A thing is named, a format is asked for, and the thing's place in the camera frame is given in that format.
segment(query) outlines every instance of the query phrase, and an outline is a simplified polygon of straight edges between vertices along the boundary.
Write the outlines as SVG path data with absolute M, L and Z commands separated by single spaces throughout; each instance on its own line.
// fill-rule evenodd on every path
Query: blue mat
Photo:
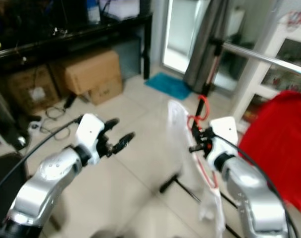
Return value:
M 186 99 L 191 93 L 191 90 L 182 80 L 164 73 L 158 73 L 154 77 L 147 80 L 145 84 L 179 100 Z

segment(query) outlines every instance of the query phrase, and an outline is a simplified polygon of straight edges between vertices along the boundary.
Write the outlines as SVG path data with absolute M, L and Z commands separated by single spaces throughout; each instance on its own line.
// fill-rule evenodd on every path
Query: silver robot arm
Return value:
M 104 133 L 118 122 L 114 119 L 104 123 L 93 114 L 85 114 L 76 132 L 76 145 L 48 156 L 41 163 L 18 192 L 9 219 L 22 226 L 43 227 L 62 191 L 84 166 L 97 164 L 104 155 L 116 154 L 134 137 L 130 133 L 115 146 L 108 144 Z
M 233 117 L 215 119 L 209 125 L 213 133 L 237 144 L 238 136 Z M 239 157 L 235 148 L 220 138 L 212 137 L 205 143 L 210 144 L 208 149 L 202 146 L 210 168 L 221 172 L 222 179 L 227 183 L 227 190 L 236 200 L 244 236 L 287 238 L 284 207 L 276 194 L 269 189 L 263 175 Z

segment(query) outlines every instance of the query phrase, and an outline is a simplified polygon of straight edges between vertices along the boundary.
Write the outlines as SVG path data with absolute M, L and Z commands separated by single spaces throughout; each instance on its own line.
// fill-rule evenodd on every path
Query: white cabinet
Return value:
M 291 30 L 287 27 L 287 21 L 287 17 L 280 20 L 264 55 L 301 66 L 301 25 Z M 283 90 L 301 92 L 301 75 L 259 61 L 242 98 L 233 110 L 238 131 L 244 133 L 256 118 L 262 104 Z

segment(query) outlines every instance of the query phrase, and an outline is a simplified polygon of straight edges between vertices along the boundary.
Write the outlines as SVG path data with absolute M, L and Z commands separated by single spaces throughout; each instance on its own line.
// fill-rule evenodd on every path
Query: gray curtain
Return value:
M 202 19 L 184 81 L 196 93 L 201 93 L 214 58 L 211 37 L 224 39 L 229 15 L 229 0 L 211 0 Z

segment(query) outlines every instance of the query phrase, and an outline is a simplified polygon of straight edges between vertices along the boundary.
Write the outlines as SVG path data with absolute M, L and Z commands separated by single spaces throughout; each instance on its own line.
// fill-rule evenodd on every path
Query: red fabric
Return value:
M 285 91 L 266 103 L 240 148 L 301 211 L 301 93 Z

